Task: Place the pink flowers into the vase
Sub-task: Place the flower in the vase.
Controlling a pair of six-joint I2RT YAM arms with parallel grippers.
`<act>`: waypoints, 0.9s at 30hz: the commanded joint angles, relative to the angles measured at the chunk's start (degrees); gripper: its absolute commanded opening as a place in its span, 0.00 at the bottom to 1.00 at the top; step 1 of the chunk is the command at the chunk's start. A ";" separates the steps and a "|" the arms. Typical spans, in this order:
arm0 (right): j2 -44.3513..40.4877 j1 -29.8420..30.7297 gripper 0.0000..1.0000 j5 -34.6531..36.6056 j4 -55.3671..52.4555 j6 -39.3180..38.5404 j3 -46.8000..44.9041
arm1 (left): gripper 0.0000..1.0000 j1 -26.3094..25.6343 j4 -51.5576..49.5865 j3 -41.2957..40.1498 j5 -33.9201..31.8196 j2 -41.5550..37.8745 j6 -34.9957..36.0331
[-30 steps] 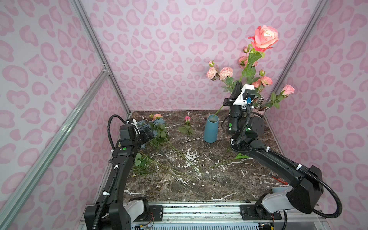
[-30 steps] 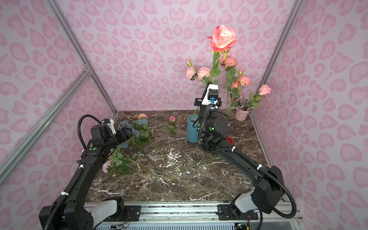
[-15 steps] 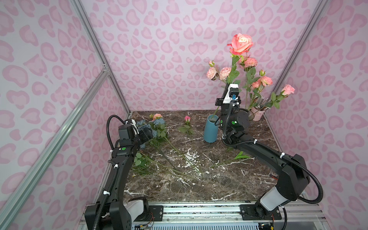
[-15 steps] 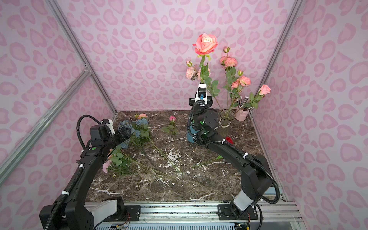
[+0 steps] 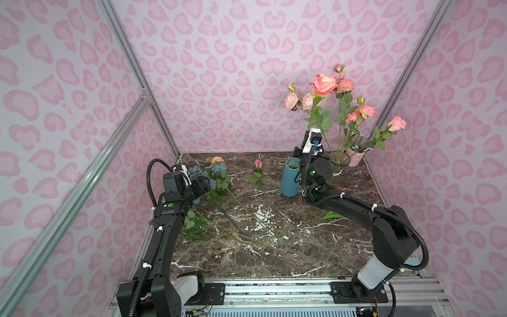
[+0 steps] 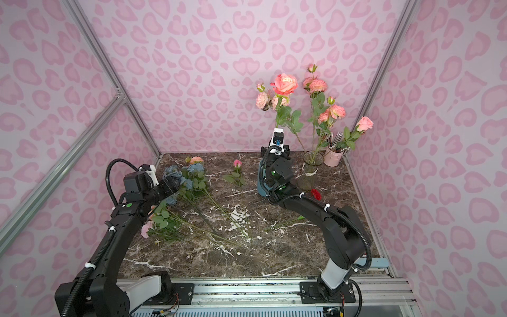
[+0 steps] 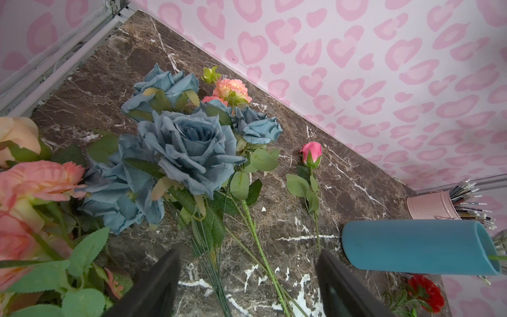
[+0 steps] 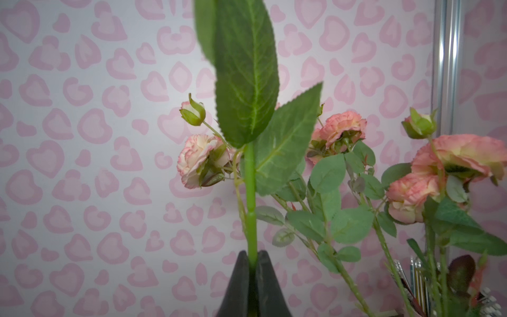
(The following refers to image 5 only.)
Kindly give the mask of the pink peony spray stem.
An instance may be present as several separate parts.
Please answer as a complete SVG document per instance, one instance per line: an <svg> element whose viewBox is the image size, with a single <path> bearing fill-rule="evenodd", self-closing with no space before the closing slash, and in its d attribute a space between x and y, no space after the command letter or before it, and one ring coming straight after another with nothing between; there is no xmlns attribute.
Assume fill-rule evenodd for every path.
<svg viewBox="0 0 507 317"><path fill-rule="evenodd" d="M376 116L373 107L367 104L364 96L359 96L356 100L353 97L355 83L345 77L345 66L337 64L334 71L337 79L337 88L335 96L339 101L339 113L335 122L339 124L340 132L345 137L344 140L339 139L340 148L338 151L345 151L351 145L354 135L359 134L359 128L368 119Z"/></svg>

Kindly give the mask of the large pink rose stem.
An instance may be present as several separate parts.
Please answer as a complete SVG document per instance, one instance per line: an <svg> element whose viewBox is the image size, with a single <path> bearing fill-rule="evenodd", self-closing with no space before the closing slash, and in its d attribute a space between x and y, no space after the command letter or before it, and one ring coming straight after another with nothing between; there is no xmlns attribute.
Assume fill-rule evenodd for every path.
<svg viewBox="0 0 507 317"><path fill-rule="evenodd" d="M331 110L324 110L323 104L327 102L327 96L335 93L337 79L323 73L315 76L314 81L309 84L312 92L308 93L303 100L304 111L310 117L309 128L318 128L323 133L329 132L333 124L330 122Z"/></svg>

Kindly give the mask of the pink artificial rose stem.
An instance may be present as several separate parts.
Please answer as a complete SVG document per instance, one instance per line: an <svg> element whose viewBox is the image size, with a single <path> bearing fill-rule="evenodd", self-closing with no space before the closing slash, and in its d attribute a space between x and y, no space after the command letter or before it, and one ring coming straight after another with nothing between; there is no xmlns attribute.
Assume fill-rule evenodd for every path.
<svg viewBox="0 0 507 317"><path fill-rule="evenodd" d="M407 123L404 119L399 116L393 117L384 130L381 131L379 128L375 128L373 136L359 148L359 151L362 153L372 150L375 147L385 150L386 141L400 130L405 129L406 126Z"/></svg>

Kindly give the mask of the pale pink rose spray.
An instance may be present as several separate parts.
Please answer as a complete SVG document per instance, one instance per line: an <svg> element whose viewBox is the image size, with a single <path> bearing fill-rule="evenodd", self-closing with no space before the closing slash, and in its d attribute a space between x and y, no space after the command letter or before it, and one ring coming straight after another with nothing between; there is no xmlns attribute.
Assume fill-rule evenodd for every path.
<svg viewBox="0 0 507 317"><path fill-rule="evenodd" d="M294 83L288 84L289 91L284 105L291 111L303 110L310 113L314 106L314 95L312 93L304 94L301 88L297 88Z"/></svg>

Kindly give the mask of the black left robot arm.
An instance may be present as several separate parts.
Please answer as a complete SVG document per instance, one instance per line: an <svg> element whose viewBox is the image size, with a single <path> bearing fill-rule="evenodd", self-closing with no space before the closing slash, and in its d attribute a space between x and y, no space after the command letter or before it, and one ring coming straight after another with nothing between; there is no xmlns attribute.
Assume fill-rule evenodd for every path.
<svg viewBox="0 0 507 317"><path fill-rule="evenodd" d="M193 202L207 194L210 181L205 176L190 178L184 165L169 166L153 159L168 172L163 176L164 190L156 198L150 182L147 189L153 203L153 232L143 261L130 282L119 286L116 298L122 316L181 316L184 305L202 289L203 280L194 273L170 279L170 267L178 237Z"/></svg>

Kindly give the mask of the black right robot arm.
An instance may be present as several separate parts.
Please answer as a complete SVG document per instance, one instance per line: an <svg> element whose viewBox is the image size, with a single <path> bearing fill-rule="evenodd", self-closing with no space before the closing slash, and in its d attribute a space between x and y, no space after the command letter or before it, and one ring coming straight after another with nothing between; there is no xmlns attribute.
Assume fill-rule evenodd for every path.
<svg viewBox="0 0 507 317"><path fill-rule="evenodd" d="M300 161L296 181L302 188L306 204L332 211L366 228L372 235L373 255L352 278L350 296L366 297L379 285L389 281L401 269L420 271L429 263L429 249L423 237L399 206L369 204L330 185L333 171L323 154L322 133L311 129L305 133L294 157Z"/></svg>

